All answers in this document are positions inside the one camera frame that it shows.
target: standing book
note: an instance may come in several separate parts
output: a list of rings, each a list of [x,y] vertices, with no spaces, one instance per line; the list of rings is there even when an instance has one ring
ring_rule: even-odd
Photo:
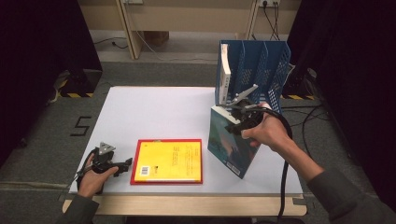
[[[251,139],[244,139],[241,135],[235,135],[226,130],[227,126],[239,122],[224,107],[212,106],[207,148],[242,179],[259,148],[250,145]]]
[[[230,87],[231,69],[228,63],[228,44],[220,45],[220,85],[219,85],[219,104],[225,105],[228,98],[228,89]]]
[[[202,183],[201,139],[138,141],[131,185]]]

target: dark clothing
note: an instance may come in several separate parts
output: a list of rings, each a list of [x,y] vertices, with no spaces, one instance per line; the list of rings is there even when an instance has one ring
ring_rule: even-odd
[[[332,224],[396,223],[396,214],[378,199],[362,193],[337,170],[325,171],[308,183],[319,202],[329,212]],[[57,221],[91,223],[99,204],[76,195],[67,211]]]
[[[396,223],[396,214],[389,207],[361,192],[337,170],[316,176],[308,187],[327,210],[333,224]]]
[[[99,203],[76,195],[67,211],[58,219],[56,224],[85,224],[92,223],[92,218],[99,207]]]

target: electrical socket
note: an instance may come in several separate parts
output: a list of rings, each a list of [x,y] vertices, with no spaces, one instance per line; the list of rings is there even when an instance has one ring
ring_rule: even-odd
[[[275,3],[277,3],[277,6],[279,7],[280,0],[260,0],[259,7],[263,7],[263,2],[267,2],[267,7],[274,7]]]

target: yellow book cover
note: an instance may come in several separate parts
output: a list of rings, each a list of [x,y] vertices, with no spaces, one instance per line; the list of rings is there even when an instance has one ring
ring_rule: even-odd
[[[202,184],[202,140],[139,140],[133,184]]]

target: white book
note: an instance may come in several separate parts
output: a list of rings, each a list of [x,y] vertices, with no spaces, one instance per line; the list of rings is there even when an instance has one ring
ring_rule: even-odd
[[[220,67],[220,86],[219,104],[227,104],[228,89],[230,86],[231,69],[228,64],[228,44],[221,44],[221,67]]]
[[[222,115],[225,119],[227,119],[228,121],[230,121],[233,124],[238,124],[241,122],[239,119],[234,118],[231,115],[231,112],[226,110],[222,106],[213,105],[212,110],[216,111],[219,115]]]

